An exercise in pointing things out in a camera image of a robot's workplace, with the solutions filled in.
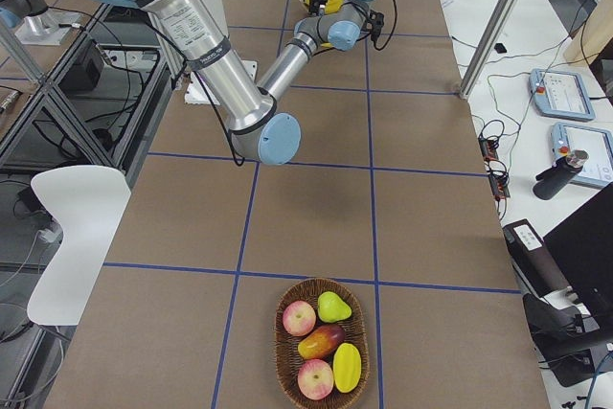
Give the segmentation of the wicker fruit basket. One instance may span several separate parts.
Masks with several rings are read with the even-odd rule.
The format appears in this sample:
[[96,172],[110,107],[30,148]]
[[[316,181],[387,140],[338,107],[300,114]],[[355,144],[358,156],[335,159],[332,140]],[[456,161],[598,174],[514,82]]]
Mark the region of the wicker fruit basket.
[[277,307],[275,360],[278,381],[296,407],[353,407],[370,372],[357,298],[324,278],[290,287]]

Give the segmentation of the upper blue teach pendant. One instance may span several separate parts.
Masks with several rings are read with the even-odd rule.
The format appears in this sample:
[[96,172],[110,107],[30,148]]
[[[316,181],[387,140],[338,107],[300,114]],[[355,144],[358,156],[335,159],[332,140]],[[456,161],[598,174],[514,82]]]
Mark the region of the upper blue teach pendant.
[[596,117],[580,74],[533,69],[529,85],[537,110],[546,117],[590,122]]

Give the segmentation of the green pear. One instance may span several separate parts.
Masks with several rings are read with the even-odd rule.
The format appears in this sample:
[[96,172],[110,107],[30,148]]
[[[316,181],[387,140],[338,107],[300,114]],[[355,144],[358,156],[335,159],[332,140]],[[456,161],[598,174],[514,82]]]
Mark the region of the green pear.
[[318,316],[324,323],[336,323],[352,316],[352,308],[335,292],[323,292],[317,304]]

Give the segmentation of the black monitor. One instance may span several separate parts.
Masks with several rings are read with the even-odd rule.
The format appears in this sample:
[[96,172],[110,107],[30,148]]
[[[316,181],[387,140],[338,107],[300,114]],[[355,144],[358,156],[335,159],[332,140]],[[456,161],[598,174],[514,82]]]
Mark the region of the black monitor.
[[556,265],[593,316],[612,321],[612,186],[544,238]]

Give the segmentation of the red apple upper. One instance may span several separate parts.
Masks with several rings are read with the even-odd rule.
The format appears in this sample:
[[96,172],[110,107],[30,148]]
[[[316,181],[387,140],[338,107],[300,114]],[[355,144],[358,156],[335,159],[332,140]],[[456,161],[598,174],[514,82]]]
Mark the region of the red apple upper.
[[285,331],[296,337],[309,334],[315,326],[316,319],[315,310],[305,301],[289,304],[283,313]]

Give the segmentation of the red apple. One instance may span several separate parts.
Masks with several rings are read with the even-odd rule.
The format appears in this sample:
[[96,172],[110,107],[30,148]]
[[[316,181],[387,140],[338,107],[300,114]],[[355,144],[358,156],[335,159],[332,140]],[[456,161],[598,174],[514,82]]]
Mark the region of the red apple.
[[332,368],[322,359],[310,359],[300,368],[297,382],[303,396],[311,400],[321,400],[334,388]]
[[315,310],[305,301],[289,304],[283,313],[285,331],[296,337],[309,334],[315,326],[316,319]]

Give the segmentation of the red yellow mango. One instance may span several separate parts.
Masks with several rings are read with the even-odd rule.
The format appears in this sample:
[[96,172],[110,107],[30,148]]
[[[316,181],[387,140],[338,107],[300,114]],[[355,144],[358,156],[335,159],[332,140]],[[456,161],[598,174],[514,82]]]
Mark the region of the red yellow mango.
[[332,354],[345,338],[345,330],[339,325],[320,326],[298,344],[298,354],[304,360],[323,359]]

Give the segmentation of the white chair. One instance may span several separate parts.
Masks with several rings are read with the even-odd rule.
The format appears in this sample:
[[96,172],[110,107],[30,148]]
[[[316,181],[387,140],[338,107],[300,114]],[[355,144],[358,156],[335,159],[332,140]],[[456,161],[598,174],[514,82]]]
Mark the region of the white chair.
[[30,297],[29,319],[76,326],[121,222],[131,191],[120,170],[76,165],[44,171],[31,186],[62,230],[62,241]]

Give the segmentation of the red apple lower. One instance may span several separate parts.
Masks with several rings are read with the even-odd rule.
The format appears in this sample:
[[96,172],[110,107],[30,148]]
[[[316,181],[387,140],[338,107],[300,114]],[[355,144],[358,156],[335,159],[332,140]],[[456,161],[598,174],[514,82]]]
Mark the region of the red apple lower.
[[300,368],[297,382],[303,396],[311,400],[321,400],[334,388],[332,368],[322,359],[310,359]]

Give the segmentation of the aluminium frame post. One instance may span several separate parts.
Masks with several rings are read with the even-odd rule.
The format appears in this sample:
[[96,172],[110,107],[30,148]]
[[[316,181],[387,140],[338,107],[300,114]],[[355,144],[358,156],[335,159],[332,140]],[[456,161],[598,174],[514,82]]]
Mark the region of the aluminium frame post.
[[470,63],[466,69],[465,75],[459,89],[459,96],[463,100],[468,100],[477,79],[480,77],[488,61],[499,35],[511,15],[511,12],[517,0],[498,0],[484,30],[484,33],[478,43],[477,49],[474,52]]

